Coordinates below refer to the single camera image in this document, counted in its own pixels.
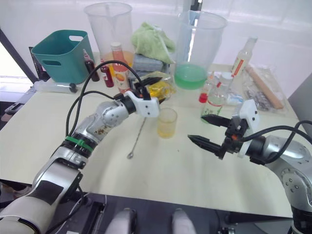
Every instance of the yellow liquid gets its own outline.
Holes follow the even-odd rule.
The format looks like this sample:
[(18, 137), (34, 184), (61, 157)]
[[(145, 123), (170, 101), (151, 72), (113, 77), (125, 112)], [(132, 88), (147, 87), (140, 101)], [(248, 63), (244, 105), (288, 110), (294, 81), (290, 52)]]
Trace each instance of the yellow liquid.
[[(130, 67), (132, 67), (134, 54), (130, 51), (122, 51), (122, 52), (123, 52), (123, 56), (124, 56), (125, 60), (127, 61), (128, 65)], [(113, 53), (109, 52), (108, 54), (105, 54), (103, 59), (104, 59), (104, 61), (114, 60)], [(111, 75), (115, 77), (113, 65), (108, 64), (108, 66), (109, 66), (109, 71), (111, 72)]]
[(161, 138), (171, 138), (175, 134), (175, 130), (173, 129), (171, 131), (168, 131), (166, 129), (166, 131), (163, 132), (161, 129), (158, 128), (157, 133)]

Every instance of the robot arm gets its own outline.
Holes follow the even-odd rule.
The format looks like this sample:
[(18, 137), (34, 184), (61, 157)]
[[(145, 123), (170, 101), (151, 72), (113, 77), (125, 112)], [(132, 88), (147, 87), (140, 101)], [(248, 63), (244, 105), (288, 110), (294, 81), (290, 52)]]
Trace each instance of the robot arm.
[(280, 179), (292, 207), (294, 234), (312, 233), (312, 157), (301, 143), (292, 141), (277, 160), (266, 163), (285, 144), (285, 138), (259, 136), (247, 142), (239, 139), (255, 131), (259, 116), (253, 100), (245, 101), (232, 119), (215, 115), (203, 117), (206, 121), (227, 128), (223, 144), (217, 145), (201, 136), (189, 136), (199, 147), (223, 159), (226, 152), (247, 155), (250, 161), (265, 165)]
[(101, 103), (55, 150), (37, 173), (31, 192), (0, 213), (0, 233), (46, 233), (58, 204), (76, 191), (82, 179), (79, 170), (84, 168), (92, 151), (112, 128), (134, 112), (144, 117), (157, 117), (158, 99), (144, 100), (127, 91), (121, 100)]

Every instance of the white table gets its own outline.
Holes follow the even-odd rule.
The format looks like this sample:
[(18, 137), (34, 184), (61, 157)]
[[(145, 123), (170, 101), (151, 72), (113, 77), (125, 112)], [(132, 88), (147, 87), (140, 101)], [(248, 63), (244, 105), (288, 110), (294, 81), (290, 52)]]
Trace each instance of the white table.
[[(102, 80), (90, 82), (87, 90), (114, 95)], [(161, 139), (156, 119), (142, 129), (134, 157), (127, 159), (143, 118), (131, 115), (97, 146), (82, 171), (81, 186), (94, 193), (136, 197), (221, 210), (291, 217), (291, 208), (277, 176), (269, 169), (227, 153), (219, 160), (193, 144), (187, 134), (201, 135), (221, 144), (225, 128), (199, 119), (199, 91), (178, 89), (161, 106), (178, 113), (176, 134)], [(37, 171), (65, 138), (67, 111), (78, 94), (36, 93), (0, 131), (0, 178), (32, 183)], [(84, 97), (79, 120), (92, 114), (108, 99), (91, 94)], [(286, 124), (294, 126), (296, 115), (287, 103), (287, 116), (260, 112), (259, 129)], [(221, 115), (231, 117), (233, 107)], [(277, 131), (278, 136), (290, 133)], [(306, 143), (300, 137), (295, 139)]]

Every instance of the white wall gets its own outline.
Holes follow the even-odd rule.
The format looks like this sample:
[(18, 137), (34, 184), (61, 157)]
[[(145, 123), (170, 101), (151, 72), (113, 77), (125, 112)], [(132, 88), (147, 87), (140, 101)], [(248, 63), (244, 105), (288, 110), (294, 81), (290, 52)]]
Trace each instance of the white wall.
[[(176, 16), (190, 0), (119, 0), (133, 6), (133, 28), (143, 21), (161, 26), (176, 39)], [(258, 35), (251, 63), (276, 67), (289, 97), (312, 72), (312, 0), (202, 0), (202, 10), (224, 16), (225, 28), (215, 63), (232, 64), (249, 35)], [(94, 0), (1, 0), (0, 27), (36, 74), (28, 46), (60, 29), (87, 31), (98, 51), (83, 8)]]
[(215, 63), (233, 63), (256, 35), (251, 63), (275, 68), (286, 97), (311, 74), (312, 0), (203, 0), (202, 11), (229, 21)]

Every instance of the red bottle cap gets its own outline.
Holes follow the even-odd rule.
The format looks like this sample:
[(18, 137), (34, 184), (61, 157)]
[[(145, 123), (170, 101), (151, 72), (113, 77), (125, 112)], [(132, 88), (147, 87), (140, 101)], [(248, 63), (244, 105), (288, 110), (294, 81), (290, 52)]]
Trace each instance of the red bottle cap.
[(206, 103), (208, 99), (208, 95), (206, 93), (201, 93), (200, 96), (199, 96), (199, 102), (201, 103)]

